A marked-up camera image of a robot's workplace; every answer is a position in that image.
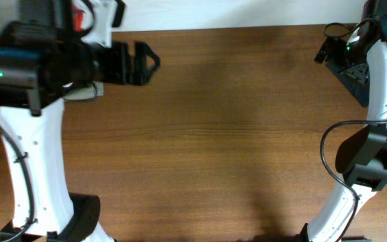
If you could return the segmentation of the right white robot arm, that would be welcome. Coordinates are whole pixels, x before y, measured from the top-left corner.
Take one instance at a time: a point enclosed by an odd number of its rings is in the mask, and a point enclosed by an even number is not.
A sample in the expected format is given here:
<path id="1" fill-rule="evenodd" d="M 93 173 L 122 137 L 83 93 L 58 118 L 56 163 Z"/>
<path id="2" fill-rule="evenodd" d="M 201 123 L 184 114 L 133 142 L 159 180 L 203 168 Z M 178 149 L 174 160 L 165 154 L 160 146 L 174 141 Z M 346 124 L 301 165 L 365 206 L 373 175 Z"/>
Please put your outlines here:
<path id="1" fill-rule="evenodd" d="M 368 116 L 338 122 L 323 134 L 320 158 L 335 185 L 297 241 L 342 241 L 362 206 L 387 186 L 387 13 L 365 17 L 347 30 L 347 40 L 328 34 L 315 62 L 367 88 Z M 326 139 L 334 129 L 349 125 L 362 128 L 341 143 L 332 170 L 325 158 Z"/>

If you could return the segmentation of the orange soccer t-shirt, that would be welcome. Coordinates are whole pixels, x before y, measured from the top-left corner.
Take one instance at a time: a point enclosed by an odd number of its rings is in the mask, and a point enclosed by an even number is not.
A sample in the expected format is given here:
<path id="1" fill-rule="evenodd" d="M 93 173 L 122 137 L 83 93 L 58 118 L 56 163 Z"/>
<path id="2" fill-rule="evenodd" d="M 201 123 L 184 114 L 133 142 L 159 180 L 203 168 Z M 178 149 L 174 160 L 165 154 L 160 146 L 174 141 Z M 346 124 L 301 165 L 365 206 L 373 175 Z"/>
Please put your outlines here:
<path id="1" fill-rule="evenodd" d="M 79 9 L 76 5 L 73 5 L 74 31 L 81 32 L 83 30 L 82 28 L 83 17 L 84 17 L 84 11 L 82 9 Z"/>

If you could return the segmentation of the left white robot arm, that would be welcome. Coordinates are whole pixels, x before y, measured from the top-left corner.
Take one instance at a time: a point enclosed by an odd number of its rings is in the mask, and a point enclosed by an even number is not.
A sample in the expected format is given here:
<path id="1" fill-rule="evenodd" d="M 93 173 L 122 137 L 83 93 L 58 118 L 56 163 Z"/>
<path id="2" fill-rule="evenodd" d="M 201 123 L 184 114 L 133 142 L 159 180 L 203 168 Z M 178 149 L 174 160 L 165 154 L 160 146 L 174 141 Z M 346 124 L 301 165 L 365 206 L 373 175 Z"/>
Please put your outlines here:
<path id="1" fill-rule="evenodd" d="M 97 78 L 147 85 L 160 58 L 144 42 L 83 41 L 71 25 L 12 22 L 0 35 L 0 135 L 13 186 L 13 218 L 0 241 L 109 241 L 96 195 L 68 191 L 62 151 L 65 95 Z"/>

